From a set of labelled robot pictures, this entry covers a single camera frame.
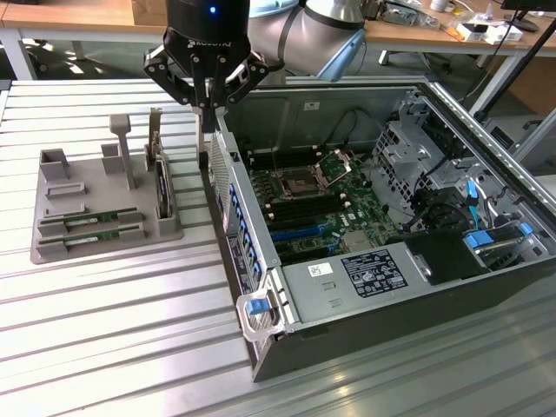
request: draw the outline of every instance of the product label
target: product label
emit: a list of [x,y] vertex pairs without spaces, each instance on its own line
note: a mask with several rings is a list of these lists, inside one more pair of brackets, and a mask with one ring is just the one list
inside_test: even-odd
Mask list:
[[308,267],[309,273],[313,278],[316,276],[332,274],[332,267],[328,262],[326,263],[319,263],[317,265],[309,265]]
[[235,272],[240,281],[240,287],[242,290],[242,294],[250,294],[256,291],[258,287],[258,282],[255,283],[253,278],[249,276],[249,272],[247,270],[247,265],[243,260],[243,253],[240,248],[240,243],[237,237],[231,236],[228,238],[228,245],[230,249],[230,254],[232,255],[232,259],[234,261]]
[[343,258],[341,262],[360,297],[407,287],[407,282],[387,249]]

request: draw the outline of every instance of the desk leg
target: desk leg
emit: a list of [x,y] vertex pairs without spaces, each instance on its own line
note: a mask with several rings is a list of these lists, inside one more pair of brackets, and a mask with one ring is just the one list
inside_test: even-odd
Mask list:
[[85,61],[87,59],[87,57],[85,56],[85,52],[83,52],[83,44],[81,43],[81,41],[71,41],[71,47],[76,53],[77,61]]
[[388,58],[390,57],[389,50],[383,50],[381,56],[379,57],[379,65],[388,65]]
[[496,74],[494,74],[493,79],[490,80],[490,83],[488,83],[485,89],[483,89],[483,92],[480,93],[479,98],[477,98],[471,110],[469,110],[471,116],[473,116],[475,112],[481,110],[494,94],[496,94],[496,91],[499,90],[504,80],[506,80],[516,65],[520,63],[522,57],[521,54],[516,54],[506,58],[502,65],[500,65],[500,68],[498,68],[498,71],[496,71]]
[[17,29],[1,29],[0,42],[18,80],[36,80],[35,69]]

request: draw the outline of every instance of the chip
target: chip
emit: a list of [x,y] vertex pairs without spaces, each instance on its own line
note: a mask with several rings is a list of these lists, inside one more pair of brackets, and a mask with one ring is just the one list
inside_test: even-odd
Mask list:
[[319,192],[319,184],[313,175],[303,169],[283,174],[283,184],[293,196],[310,195]]

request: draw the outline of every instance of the green circuit board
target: green circuit board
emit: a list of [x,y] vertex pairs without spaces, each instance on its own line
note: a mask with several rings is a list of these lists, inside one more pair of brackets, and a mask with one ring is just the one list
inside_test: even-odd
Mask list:
[[382,203],[366,182],[358,164],[352,159],[348,165],[350,172],[346,170],[346,163],[335,156],[320,162],[321,177],[331,182],[326,188],[316,179],[312,166],[250,172],[255,194],[263,209],[270,202],[291,202],[342,193],[345,194],[345,201],[349,202],[348,207],[341,211],[313,216],[315,223],[323,228],[321,235],[275,242],[282,263],[290,263],[283,261],[290,256],[296,257],[291,263],[308,261],[310,259],[300,260],[299,254],[318,248],[327,249],[326,254],[322,250],[321,255],[342,255],[375,248],[383,245],[390,236],[398,234],[398,228],[383,210]]

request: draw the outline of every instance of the gray metal panel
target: gray metal panel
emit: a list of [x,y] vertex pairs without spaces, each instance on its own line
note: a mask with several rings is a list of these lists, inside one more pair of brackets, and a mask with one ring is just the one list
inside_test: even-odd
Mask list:
[[[401,276],[406,280],[407,286],[363,298],[357,293],[341,260],[369,252],[376,253],[383,249],[386,249],[388,255],[392,257]],[[309,271],[314,265],[327,265],[330,272],[313,276]],[[303,325],[314,325],[357,315],[395,302],[406,301],[431,291],[431,285],[425,281],[425,277],[417,269],[405,243],[373,248],[372,251],[366,249],[347,255],[329,256],[326,260],[319,259],[289,265],[283,268],[283,274],[292,294],[295,310]],[[332,288],[325,287],[325,284],[330,283],[334,284]]]
[[[60,110],[49,90],[62,85],[70,87],[64,94],[94,95],[83,93],[83,86],[99,84],[117,85],[115,95],[122,97],[114,101],[125,103],[123,96],[141,95],[149,83],[15,83],[11,95],[49,97],[49,107],[18,108],[9,98],[0,124],[2,416],[72,410],[82,417],[522,416],[556,409],[556,280],[539,281],[498,308],[253,384],[200,177],[187,164],[195,155],[187,145],[194,138],[179,130],[168,140],[176,140],[170,159],[188,226],[181,241],[87,263],[32,265],[32,216],[24,213],[34,200],[38,153],[11,158],[29,141],[37,149],[65,148],[66,139],[56,139],[62,130],[72,130],[67,140],[80,138],[70,160],[90,158],[92,142],[100,154],[99,143],[112,141],[103,132],[112,110],[93,100],[69,109],[102,115],[106,122],[76,119]],[[148,119],[151,105],[145,100],[129,107]],[[74,125],[52,122],[50,111],[56,109]],[[88,121],[95,126],[80,129]],[[12,133],[27,133],[26,124],[33,135]],[[146,135],[138,139],[146,141]]]

